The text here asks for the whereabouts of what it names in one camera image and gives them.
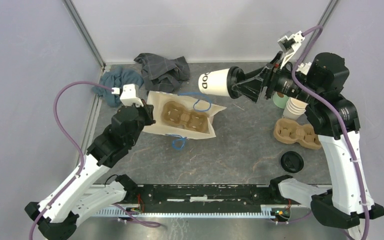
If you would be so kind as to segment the black plastic cup lid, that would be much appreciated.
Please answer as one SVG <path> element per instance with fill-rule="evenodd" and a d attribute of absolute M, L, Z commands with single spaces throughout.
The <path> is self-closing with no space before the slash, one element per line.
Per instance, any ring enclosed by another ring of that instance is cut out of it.
<path fill-rule="evenodd" d="M 238 66 L 232 66 L 228 69 L 226 77 L 226 87 L 228 94 L 232 99 L 239 98 L 242 94 L 234 89 L 234 85 L 245 80 L 244 71 Z"/>

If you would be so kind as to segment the white paper coffee cup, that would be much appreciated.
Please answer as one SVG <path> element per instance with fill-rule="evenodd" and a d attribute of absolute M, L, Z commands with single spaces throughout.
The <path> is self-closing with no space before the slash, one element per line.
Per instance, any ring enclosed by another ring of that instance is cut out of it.
<path fill-rule="evenodd" d="M 198 78 L 198 88 L 202 94 L 229 97 L 229 68 L 203 73 Z"/>

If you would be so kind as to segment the printed paper takeout bag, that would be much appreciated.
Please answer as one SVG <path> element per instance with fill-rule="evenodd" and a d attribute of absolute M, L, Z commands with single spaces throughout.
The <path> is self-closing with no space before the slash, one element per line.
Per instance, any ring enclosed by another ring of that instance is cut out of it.
<path fill-rule="evenodd" d="M 155 123 L 143 131 L 174 138 L 171 146 L 175 150 L 182 150 L 187 140 L 215 138 L 214 117 L 226 109 L 199 92 L 172 94 L 150 91 L 147 103 L 154 106 Z"/>

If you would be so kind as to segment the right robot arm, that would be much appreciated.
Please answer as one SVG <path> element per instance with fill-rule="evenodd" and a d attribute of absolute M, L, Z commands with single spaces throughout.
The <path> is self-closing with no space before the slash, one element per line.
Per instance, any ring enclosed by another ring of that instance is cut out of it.
<path fill-rule="evenodd" d="M 332 187 L 328 190 L 297 181 L 291 175 L 276 177 L 269 184 L 269 199 L 282 204 L 287 199 L 311 209 L 326 227 L 350 229 L 361 219 L 382 217 L 384 207 L 373 201 L 364 180 L 359 153 L 360 121 L 355 105 L 342 96 L 350 72 L 345 60 L 334 53 L 315 56 L 307 72 L 281 66 L 281 53 L 249 73 L 233 66 L 227 72 L 228 95 L 245 96 L 257 102 L 279 92 L 306 103 L 305 115 L 322 145 Z"/>

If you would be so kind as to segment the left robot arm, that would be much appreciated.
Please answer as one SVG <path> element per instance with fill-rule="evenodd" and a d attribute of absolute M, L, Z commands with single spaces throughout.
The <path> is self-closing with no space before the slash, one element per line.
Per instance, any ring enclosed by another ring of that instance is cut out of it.
<path fill-rule="evenodd" d="M 99 210 L 120 201 L 131 204 L 136 200 L 137 186 L 126 175 L 87 197 L 84 193 L 128 154 L 145 126 L 156 122 L 153 110 L 153 105 L 146 103 L 122 106 L 63 183 L 42 201 L 27 204 L 25 212 L 47 240 L 67 240 Z"/>

